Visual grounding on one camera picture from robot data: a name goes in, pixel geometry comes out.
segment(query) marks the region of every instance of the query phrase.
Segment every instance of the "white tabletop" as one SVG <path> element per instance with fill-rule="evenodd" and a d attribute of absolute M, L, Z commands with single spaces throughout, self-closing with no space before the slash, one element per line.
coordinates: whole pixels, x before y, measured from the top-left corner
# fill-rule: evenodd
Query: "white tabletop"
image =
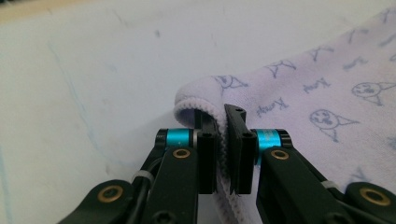
<path fill-rule="evenodd" d="M 0 17 L 0 223 L 56 223 L 130 180 L 155 133 L 180 127 L 184 84 L 306 51 L 392 3 L 97 0 Z M 219 223 L 210 196 L 198 222 Z"/>

